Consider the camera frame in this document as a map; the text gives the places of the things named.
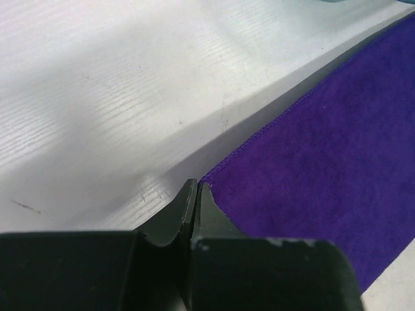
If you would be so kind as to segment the purple towel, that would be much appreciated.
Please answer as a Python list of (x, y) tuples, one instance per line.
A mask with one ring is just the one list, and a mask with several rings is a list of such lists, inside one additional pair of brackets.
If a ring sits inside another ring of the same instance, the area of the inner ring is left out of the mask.
[(333, 241), (366, 290), (414, 238), (414, 16), (353, 55), (203, 180), (249, 235)]

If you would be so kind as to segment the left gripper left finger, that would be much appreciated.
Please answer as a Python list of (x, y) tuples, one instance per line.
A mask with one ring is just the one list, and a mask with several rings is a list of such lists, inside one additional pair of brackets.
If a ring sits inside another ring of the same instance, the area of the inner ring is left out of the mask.
[(197, 181), (130, 231), (1, 235), (2, 310), (189, 310)]

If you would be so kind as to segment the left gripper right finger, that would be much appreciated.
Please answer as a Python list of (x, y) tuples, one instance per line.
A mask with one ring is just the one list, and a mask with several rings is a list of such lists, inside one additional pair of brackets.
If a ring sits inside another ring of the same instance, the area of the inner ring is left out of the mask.
[(362, 310), (346, 256), (327, 240), (254, 238), (198, 187), (191, 239), (193, 310)]

